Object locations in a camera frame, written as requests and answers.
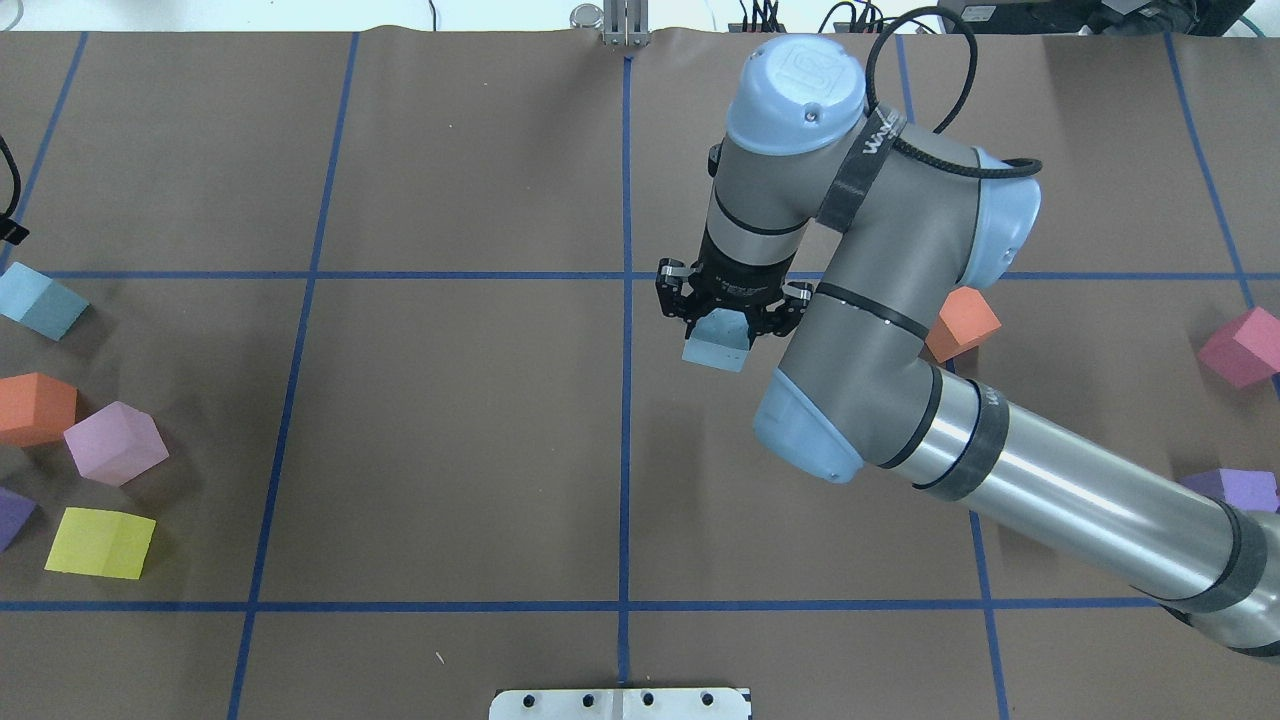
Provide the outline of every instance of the metal bracket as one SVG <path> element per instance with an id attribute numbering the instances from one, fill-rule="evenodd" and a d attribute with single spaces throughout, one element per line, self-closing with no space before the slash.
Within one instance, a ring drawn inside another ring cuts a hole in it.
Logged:
<path id="1" fill-rule="evenodd" d="M 649 0 L 604 0 L 605 45 L 649 45 Z"/>
<path id="2" fill-rule="evenodd" d="M 506 691 L 489 705 L 489 720 L 750 720 L 751 691 L 653 688 Z"/>

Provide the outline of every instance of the orange foam block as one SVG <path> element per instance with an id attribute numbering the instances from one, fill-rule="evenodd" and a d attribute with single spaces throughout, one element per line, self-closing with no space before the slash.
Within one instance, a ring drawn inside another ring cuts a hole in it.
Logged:
<path id="1" fill-rule="evenodd" d="M 998 329 L 1000 319 L 982 293 L 972 287 L 957 287 L 942 304 L 938 322 L 924 338 L 924 345 L 938 363 L 946 363 L 978 347 Z"/>
<path id="2" fill-rule="evenodd" d="M 0 443 L 29 447 L 63 439 L 76 424 L 76 388 L 28 373 L 0 379 Z"/>

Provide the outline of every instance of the grid line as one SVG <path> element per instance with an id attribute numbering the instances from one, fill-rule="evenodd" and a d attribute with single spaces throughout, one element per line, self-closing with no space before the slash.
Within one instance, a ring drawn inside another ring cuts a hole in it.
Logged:
<path id="1" fill-rule="evenodd" d="M 257 553 L 253 559 L 253 575 L 250 582 L 248 606 L 244 609 L 244 626 L 241 632 L 241 646 L 236 660 L 236 674 L 232 679 L 232 694 L 227 706 L 228 720 L 239 716 L 241 692 L 244 688 L 244 674 L 248 669 L 248 655 L 253 642 L 253 624 L 257 618 L 257 601 L 262 588 L 262 569 L 266 564 L 266 548 L 271 537 L 271 520 L 275 515 L 275 498 L 280 487 L 280 470 L 284 465 L 284 448 L 289 438 L 289 423 L 293 418 L 293 401 L 297 397 L 298 375 L 302 369 L 302 351 L 307 340 L 307 320 L 311 315 L 311 302 L 315 297 L 315 273 L 320 268 L 320 252 L 324 250 L 324 232 L 329 219 L 329 200 L 333 196 L 333 179 L 338 172 L 338 154 L 342 150 L 342 131 L 347 118 L 347 101 L 351 97 L 351 79 L 356 69 L 356 54 L 360 50 L 360 33 L 351 33 L 351 46 L 347 51 L 347 70 L 342 81 L 342 95 L 338 100 L 338 119 L 334 123 L 333 145 L 329 149 L 329 164 L 325 170 L 324 192 L 320 197 L 320 210 L 316 218 L 316 234 L 311 247 L 311 275 L 302 296 L 302 310 L 298 314 L 298 333 L 293 343 L 293 363 L 289 368 L 289 382 L 284 391 L 284 406 L 280 411 L 280 430 L 275 442 L 275 457 L 271 461 L 271 478 L 266 488 L 266 501 L 262 509 L 262 525 L 259 532 Z"/>
<path id="2" fill-rule="evenodd" d="M 974 610 L 1153 609 L 1148 597 L 867 598 L 867 600 L 547 600 L 547 601 L 259 601 L 253 612 L 490 614 L 490 612 L 884 612 Z M 0 601 L 0 612 L 246 612 L 250 602 Z"/>
<path id="3" fill-rule="evenodd" d="M 902 77 L 902 99 L 906 105 L 908 122 L 915 122 L 915 108 L 911 101 L 911 73 L 906 60 L 906 44 L 901 35 L 895 35 L 897 45 L 899 74 Z M 948 373 L 956 372 L 955 360 L 946 361 Z M 996 691 L 996 710 L 1000 720 L 1009 720 L 1009 701 L 1005 692 L 1005 670 L 1000 659 L 1000 633 L 996 629 L 996 612 L 991 607 L 991 578 L 987 575 L 987 551 L 982 542 L 982 520 L 974 511 L 969 511 L 970 539 L 973 542 L 974 569 L 978 573 L 978 591 L 982 594 L 983 625 L 987 633 L 987 655 L 991 659 L 991 682 Z"/>
<path id="4" fill-rule="evenodd" d="M 36 179 L 44 164 L 50 141 L 52 138 L 58 119 L 61 114 L 67 96 L 72 87 L 73 78 L 83 55 L 88 33 L 81 33 L 76 54 L 68 68 L 58 104 L 51 114 L 40 150 L 33 163 L 27 192 L 15 211 L 15 218 L 20 219 L 26 205 L 35 190 Z M 349 612 L 416 612 L 416 614 L 445 614 L 445 612 L 617 612 L 618 615 L 618 683 L 625 684 L 630 675 L 630 650 L 628 650 L 628 618 L 632 611 L 645 612 L 753 612 L 753 611 L 781 611 L 781 612 L 860 612 L 860 611 L 974 611 L 982 610 L 984 614 L 987 635 L 992 660 L 992 673 L 996 684 L 997 706 L 1002 720 L 1009 717 L 1006 692 L 1004 687 L 1002 664 L 1000 660 L 1000 644 L 995 624 L 995 611 L 1018 610 L 1071 610 L 1071 609 L 1152 609 L 1157 603 L 1146 597 L 1085 597 L 1085 598 L 993 598 L 991 596 L 989 578 L 982 538 L 982 527 L 977 515 L 970 512 L 970 530 L 974 543 L 977 571 L 980 587 L 980 598 L 942 598 L 942 600 L 795 600 L 795 601 L 632 601 L 630 597 L 630 461 L 631 461 L 631 368 L 632 368 L 632 324 L 634 324 L 634 297 L 631 282 L 652 281 L 652 273 L 636 273 L 634 270 L 632 234 L 631 234 L 631 69 L 632 58 L 623 59 L 623 91 L 622 91 L 622 241 L 623 241 L 623 270 L 622 272 L 484 272 L 484 270 L 320 270 L 320 255 L 323 251 L 325 223 L 329 201 L 333 190 L 333 178 L 337 170 L 338 154 L 342 141 L 343 123 L 347 102 L 355 70 L 360 33 L 352 33 L 348 50 L 347 70 L 343 81 L 343 90 L 339 101 L 338 119 L 330 149 L 329 165 L 321 206 L 317 217 L 316 234 L 312 246 L 312 255 L 308 270 L 232 270 L 232 272 L 198 272 L 198 270 L 60 270 L 46 274 L 68 279 L 292 279 L 306 281 L 306 291 L 300 315 L 298 333 L 294 345 L 293 364 L 291 366 L 289 386 L 285 393 L 284 409 L 282 411 L 280 430 L 276 443 L 276 455 L 273 461 L 271 479 L 268 489 L 264 520 L 260 530 L 257 555 L 255 557 L 253 578 L 250 596 L 246 602 L 187 602 L 187 601 L 0 601 L 0 612 L 243 612 L 244 629 L 237 661 L 236 678 L 232 688 L 232 698 L 228 707 L 228 717 L 234 719 L 238 714 L 239 696 L 243 688 L 244 673 L 252 639 L 253 621 L 260 612 L 317 612 L 317 614 L 349 614 Z M 895 38 L 899 49 L 899 67 L 902 78 L 902 91 L 905 111 L 908 119 L 914 122 L 914 109 L 908 74 L 908 61 L 905 45 L 899 36 Z M 1010 272 L 1004 275 L 1009 281 L 1236 281 L 1249 307 L 1254 306 L 1248 282 L 1276 281 L 1280 273 L 1245 273 L 1239 258 L 1234 237 L 1210 170 L 1199 137 L 1196 131 L 1190 105 L 1183 86 L 1180 68 L 1170 35 L 1165 35 L 1165 46 L 1169 55 L 1174 82 L 1178 88 L 1183 117 L 1188 127 L 1193 150 L 1197 155 L 1206 187 L 1212 201 L 1219 225 L 1224 234 L 1228 251 L 1231 256 L 1234 273 L 1103 273 L 1103 272 Z M 0 268 L 8 264 L 10 247 L 4 247 L 0 254 Z M 796 278 L 819 278 L 822 273 L 792 273 Z M 301 357 L 306 340 L 307 319 L 315 292 L 315 284 L 329 279 L 407 279 L 407 281 L 622 281 L 623 288 L 623 361 L 622 361 L 622 416 L 621 416 L 621 468 L 620 468 L 620 542 L 618 542 L 618 600 L 617 601 L 535 601 L 535 602 L 261 602 L 259 600 L 261 589 L 262 568 L 268 538 L 270 534 L 271 518 L 274 514 L 275 493 L 280 480 L 284 446 L 288 437 L 288 427 L 292 415 L 293 398 L 296 396 Z M 954 365 L 948 363 L 948 369 Z M 1276 384 L 1280 395 L 1280 383 Z"/>
<path id="5" fill-rule="evenodd" d="M 622 59 L 622 269 L 631 277 L 631 56 Z M 618 454 L 618 684 L 631 676 L 631 341 L 634 297 L 622 283 L 622 446 Z"/>
<path id="6" fill-rule="evenodd" d="M 653 281 L 653 273 L 636 270 L 41 270 L 55 279 L 81 281 Z M 790 279 L 822 279 L 819 270 L 788 273 Z M 1280 273 L 1134 273 L 1010 270 L 1001 281 L 1138 281 L 1213 282 L 1280 281 Z"/>
<path id="7" fill-rule="evenodd" d="M 45 167 L 45 155 L 49 154 L 49 143 L 52 142 L 54 129 L 58 128 L 58 120 L 63 117 L 63 108 L 67 105 L 67 96 L 70 95 L 72 82 L 74 82 L 76 72 L 79 69 L 81 58 L 84 56 L 86 45 L 88 45 L 88 33 L 82 32 L 79 42 L 76 44 L 76 53 L 72 54 L 72 64 L 67 67 L 67 77 L 63 78 L 63 87 L 58 92 L 58 102 L 54 104 L 54 111 L 49 115 L 49 124 L 45 126 L 45 136 L 40 138 L 40 149 L 36 150 L 36 159 L 32 160 L 31 172 L 27 173 L 26 188 L 22 197 L 18 199 L 18 206 L 14 208 L 13 220 L 15 223 L 20 223 L 22 217 L 27 213 L 27 204 L 31 202 L 31 193 L 36 190 L 40 170 Z M 9 266 L 9 255 L 13 252 L 12 245 L 8 242 L 3 245 L 4 250 L 0 250 L 0 270 Z"/>
<path id="8" fill-rule="evenodd" d="M 1235 238 L 1231 237 L 1231 227 L 1226 222 L 1222 201 L 1217 196 L 1217 184 L 1213 183 L 1213 173 L 1208 168 L 1204 149 L 1199 142 L 1199 133 L 1196 131 L 1196 119 L 1192 117 L 1192 106 L 1187 100 L 1187 88 L 1183 86 L 1183 72 L 1178 67 L 1178 54 L 1174 53 L 1174 37 L 1169 32 L 1165 32 L 1165 51 L 1169 54 L 1169 69 L 1174 73 L 1174 86 L 1178 88 L 1178 102 L 1183 109 L 1183 122 L 1187 123 L 1187 133 L 1190 136 L 1192 150 L 1196 151 L 1196 161 L 1199 164 L 1201 174 L 1204 177 L 1204 187 L 1208 190 L 1208 199 L 1213 204 L 1213 215 L 1217 218 L 1219 229 L 1222 231 L 1226 252 L 1231 256 L 1231 266 L 1235 268 L 1235 279 L 1240 283 L 1244 302 L 1249 307 L 1253 307 L 1253 292 L 1249 291 L 1249 282 L 1244 278 L 1244 264 L 1240 261 L 1240 252 L 1235 247 Z"/>

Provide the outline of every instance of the yellow foam block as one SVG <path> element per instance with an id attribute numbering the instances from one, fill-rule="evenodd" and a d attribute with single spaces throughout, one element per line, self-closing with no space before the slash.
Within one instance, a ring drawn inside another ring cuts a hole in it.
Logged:
<path id="1" fill-rule="evenodd" d="M 68 507 L 45 570 L 137 580 L 156 521 L 128 512 Z"/>

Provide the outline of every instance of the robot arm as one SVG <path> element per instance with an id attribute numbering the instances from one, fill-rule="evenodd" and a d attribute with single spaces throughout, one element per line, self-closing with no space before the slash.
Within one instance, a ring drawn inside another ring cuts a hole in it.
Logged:
<path id="1" fill-rule="evenodd" d="M 785 36 L 750 56 L 712 152 L 699 260 L 659 264 L 666 314 L 695 342 L 713 311 L 737 313 L 701 341 L 739 348 L 805 318 L 755 418 L 760 442 L 800 469 L 829 482 L 892 469 L 1280 662 L 1280 518 L 1192 493 L 919 359 L 948 292 L 987 287 L 1012 261 L 1039 188 L 938 169 L 1009 165 L 883 106 L 868 117 L 864 90 L 827 40 Z M 891 151 L 896 132 L 941 163 Z M 817 288 L 786 291 L 812 218 L 844 238 Z"/>

